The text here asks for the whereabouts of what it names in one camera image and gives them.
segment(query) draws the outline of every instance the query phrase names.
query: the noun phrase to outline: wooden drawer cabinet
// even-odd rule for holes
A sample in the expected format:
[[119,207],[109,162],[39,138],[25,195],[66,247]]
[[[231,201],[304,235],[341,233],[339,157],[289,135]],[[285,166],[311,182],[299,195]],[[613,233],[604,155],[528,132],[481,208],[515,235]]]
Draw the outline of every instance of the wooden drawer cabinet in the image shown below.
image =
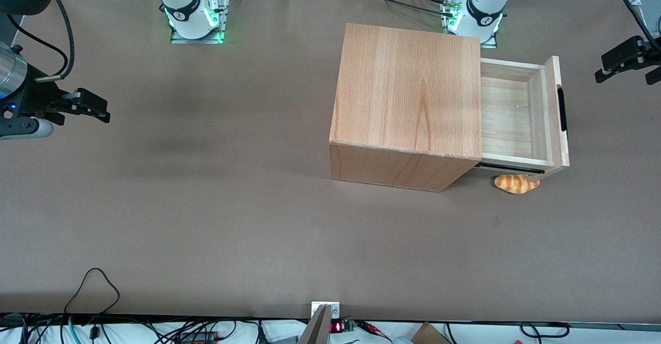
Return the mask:
[[560,65],[481,59],[483,168],[542,178],[569,166]]
[[331,176],[428,191],[473,167],[545,177],[569,165],[559,87],[557,57],[480,59],[477,38],[347,24]]

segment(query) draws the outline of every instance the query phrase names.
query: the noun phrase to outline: open drawer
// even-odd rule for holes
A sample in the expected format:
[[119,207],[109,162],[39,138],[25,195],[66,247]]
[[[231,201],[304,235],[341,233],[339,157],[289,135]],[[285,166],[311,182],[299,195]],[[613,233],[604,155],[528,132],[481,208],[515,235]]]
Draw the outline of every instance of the open drawer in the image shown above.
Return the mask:
[[560,64],[481,59],[482,160],[476,167],[546,177],[569,166]]

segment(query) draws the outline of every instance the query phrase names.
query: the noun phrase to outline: brown table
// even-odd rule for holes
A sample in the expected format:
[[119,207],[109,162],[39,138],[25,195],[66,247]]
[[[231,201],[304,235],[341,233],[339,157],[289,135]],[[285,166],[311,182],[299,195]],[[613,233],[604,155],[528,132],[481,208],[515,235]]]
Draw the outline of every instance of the brown table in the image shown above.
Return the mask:
[[[356,318],[661,322],[661,86],[593,79],[638,34],[618,0],[510,0],[482,50],[560,56],[572,167],[524,196],[492,171],[443,193],[330,179],[345,23],[437,31],[432,15],[239,0],[225,44],[170,45],[158,0],[63,1],[78,57],[61,87],[105,97],[113,120],[0,144],[0,310],[61,311],[95,266],[115,313],[304,317],[333,299]],[[24,24],[66,48],[54,5]],[[113,295],[94,276],[83,296],[73,311]]]

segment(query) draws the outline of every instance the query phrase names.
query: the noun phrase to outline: drawer handle slot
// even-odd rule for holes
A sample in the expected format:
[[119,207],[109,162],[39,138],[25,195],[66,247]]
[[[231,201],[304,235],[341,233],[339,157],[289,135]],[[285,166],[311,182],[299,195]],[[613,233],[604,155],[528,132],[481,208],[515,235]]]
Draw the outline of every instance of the drawer handle slot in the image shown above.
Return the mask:
[[540,170],[540,169],[529,169],[527,167],[515,167],[515,166],[498,165],[496,163],[480,162],[480,163],[477,163],[477,165],[475,165],[475,167],[488,167],[490,169],[500,169],[500,170],[514,170],[514,171],[521,171],[521,172],[535,173],[535,174],[543,174],[544,173],[544,170]]
[[558,87],[558,107],[560,108],[560,129],[567,130],[567,113],[564,110],[564,91]]

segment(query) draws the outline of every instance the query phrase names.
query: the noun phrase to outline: bread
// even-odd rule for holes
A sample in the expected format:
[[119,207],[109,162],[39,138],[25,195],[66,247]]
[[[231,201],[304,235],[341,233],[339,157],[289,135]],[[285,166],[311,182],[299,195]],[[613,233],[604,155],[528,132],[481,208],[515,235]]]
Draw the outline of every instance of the bread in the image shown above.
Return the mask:
[[512,194],[524,194],[539,186],[539,180],[529,182],[528,175],[500,175],[494,181],[496,186]]

